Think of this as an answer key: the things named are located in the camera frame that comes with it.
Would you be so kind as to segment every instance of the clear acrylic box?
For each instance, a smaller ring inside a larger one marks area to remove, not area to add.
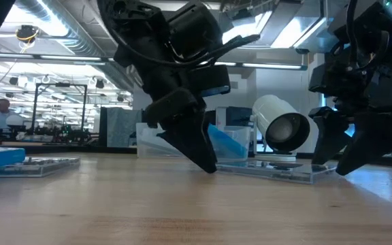
[[[333,176],[337,163],[311,165],[303,163],[275,163],[267,161],[247,161],[239,163],[221,163],[220,172],[267,178],[301,184],[315,184],[319,180]]]
[[[15,163],[0,167],[2,177],[35,177],[48,176],[55,172],[79,167],[79,158],[62,157],[27,157],[23,163]]]
[[[184,158],[184,155],[162,138],[160,126],[151,129],[146,123],[138,123],[137,156],[151,158]],[[208,130],[218,162],[245,161],[248,158],[250,127],[225,127],[222,131]]]

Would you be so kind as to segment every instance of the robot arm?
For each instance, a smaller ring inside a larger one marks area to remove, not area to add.
[[[217,21],[200,1],[190,1],[168,19],[159,8],[135,0],[98,0],[98,6],[119,43],[114,60],[134,65],[152,98],[146,108],[149,127],[159,123],[165,130],[160,137],[206,172],[215,172],[202,98],[229,93],[227,68],[214,65],[216,60],[259,36],[223,45]]]
[[[329,32],[340,43],[314,70],[309,90],[335,97],[337,111],[310,113],[319,128],[313,163],[346,147],[337,168],[346,175],[392,152],[392,1],[351,0]],[[345,133],[350,124],[352,137]]]

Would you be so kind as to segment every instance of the white cylindrical object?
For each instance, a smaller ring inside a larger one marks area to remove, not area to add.
[[[308,138],[310,124],[306,117],[275,95],[258,98],[252,112],[267,145],[274,150],[295,150]]]
[[[267,128],[278,117],[288,113],[298,113],[288,102],[275,95],[264,95],[258,98],[252,108],[253,114],[258,117],[258,129],[265,133]]]

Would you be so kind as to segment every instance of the ceiling duct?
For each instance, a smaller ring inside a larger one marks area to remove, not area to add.
[[[28,14],[32,14],[43,22],[59,22],[67,29],[71,40],[58,41],[77,56],[105,56],[105,52],[93,41],[80,23],[57,0],[17,0],[16,6]],[[117,88],[133,90],[133,80],[125,73],[125,69],[115,63],[93,65],[102,71],[107,79]]]

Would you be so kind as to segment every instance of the wood grain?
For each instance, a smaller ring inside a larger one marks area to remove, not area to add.
[[[0,179],[0,244],[392,244],[392,169],[314,186],[205,174],[183,160],[82,157]]]

